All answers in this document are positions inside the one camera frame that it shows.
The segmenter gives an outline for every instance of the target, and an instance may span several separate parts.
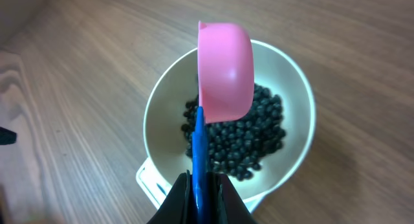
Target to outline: bowl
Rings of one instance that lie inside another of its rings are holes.
[[[268,87],[282,99],[281,127],[287,135],[284,147],[260,160],[262,169],[251,179],[229,176],[246,203],[261,199],[282,185],[304,160],[316,125],[316,106],[304,73],[281,50],[252,40],[254,82]],[[189,170],[192,162],[184,152],[187,142],[181,132],[186,122],[185,103],[197,96],[197,49],[174,62],[155,84],[144,115],[144,143],[147,154],[168,185]]]

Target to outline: wood grain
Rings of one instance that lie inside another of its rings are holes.
[[[414,0],[48,0],[0,53],[0,147],[10,219],[146,223],[135,182],[149,93],[233,21],[291,55],[318,105],[305,162],[258,223],[412,223]]]

